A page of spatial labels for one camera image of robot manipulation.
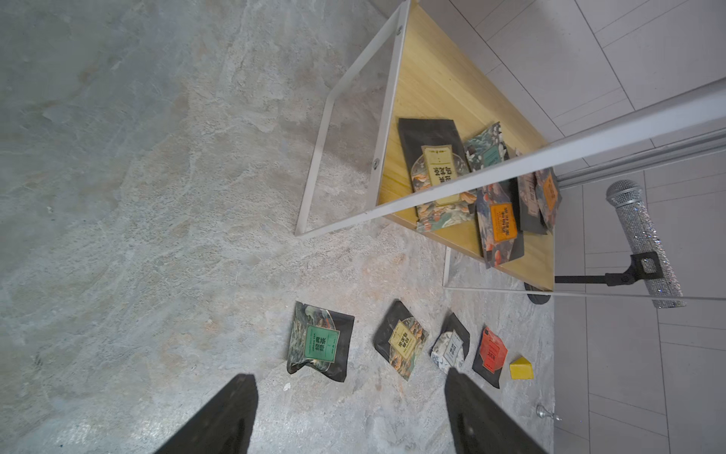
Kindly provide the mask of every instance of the microphone stand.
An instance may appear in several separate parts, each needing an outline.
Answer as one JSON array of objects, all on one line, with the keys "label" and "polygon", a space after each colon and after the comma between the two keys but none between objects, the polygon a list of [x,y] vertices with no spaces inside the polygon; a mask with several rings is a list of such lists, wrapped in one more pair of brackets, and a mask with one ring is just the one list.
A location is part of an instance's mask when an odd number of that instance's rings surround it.
[{"label": "microphone stand", "polygon": [[[661,279],[662,277],[661,261],[658,254],[651,251],[631,254],[630,267],[624,272],[608,272],[601,276],[555,276],[555,283],[606,284],[608,287],[614,287],[615,285],[632,285],[638,280]],[[524,283],[524,288],[526,290],[539,290],[528,283]],[[544,304],[550,300],[549,295],[527,294],[527,296],[535,304]]]}]

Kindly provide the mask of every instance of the yellow block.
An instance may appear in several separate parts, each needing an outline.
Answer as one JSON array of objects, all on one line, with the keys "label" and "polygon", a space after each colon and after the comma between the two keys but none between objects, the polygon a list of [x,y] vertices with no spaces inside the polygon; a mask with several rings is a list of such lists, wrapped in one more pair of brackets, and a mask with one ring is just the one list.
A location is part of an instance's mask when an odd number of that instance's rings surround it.
[{"label": "yellow block", "polygon": [[532,363],[527,361],[524,356],[509,364],[509,373],[512,374],[512,380],[531,380],[534,378]]}]

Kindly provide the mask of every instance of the black stand base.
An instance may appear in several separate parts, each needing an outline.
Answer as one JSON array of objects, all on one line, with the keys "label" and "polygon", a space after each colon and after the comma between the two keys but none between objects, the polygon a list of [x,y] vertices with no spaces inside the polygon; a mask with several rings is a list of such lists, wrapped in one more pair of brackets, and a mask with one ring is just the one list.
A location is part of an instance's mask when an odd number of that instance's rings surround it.
[{"label": "black stand base", "polygon": [[[524,283],[524,290],[541,291],[537,287],[533,287],[528,283]],[[550,295],[533,295],[528,293],[527,298],[535,304],[544,304],[550,300]]]}]

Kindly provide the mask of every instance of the green label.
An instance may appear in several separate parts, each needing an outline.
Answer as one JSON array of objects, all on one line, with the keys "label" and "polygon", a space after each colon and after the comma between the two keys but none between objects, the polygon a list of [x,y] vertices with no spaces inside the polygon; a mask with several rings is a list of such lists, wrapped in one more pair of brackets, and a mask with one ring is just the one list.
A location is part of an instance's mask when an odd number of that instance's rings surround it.
[{"label": "green label", "polygon": [[495,145],[484,152],[484,167],[493,166],[500,162],[502,162],[502,158],[499,156],[499,145]]},{"label": "green label", "polygon": [[335,349],[338,347],[340,331],[308,325],[305,338],[305,357],[311,360],[335,361]]}]

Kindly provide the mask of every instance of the stack of tea packages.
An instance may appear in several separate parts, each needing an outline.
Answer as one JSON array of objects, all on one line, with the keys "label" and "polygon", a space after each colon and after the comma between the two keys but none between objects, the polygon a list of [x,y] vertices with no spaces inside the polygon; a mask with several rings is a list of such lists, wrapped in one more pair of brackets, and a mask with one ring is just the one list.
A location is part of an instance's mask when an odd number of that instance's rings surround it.
[{"label": "stack of tea packages", "polygon": [[[498,122],[462,143],[453,120],[400,118],[399,136],[414,191],[520,154],[507,148]],[[432,232],[476,218],[486,267],[496,267],[524,255],[524,232],[552,232],[561,201],[549,167],[419,205],[417,230]]]}]

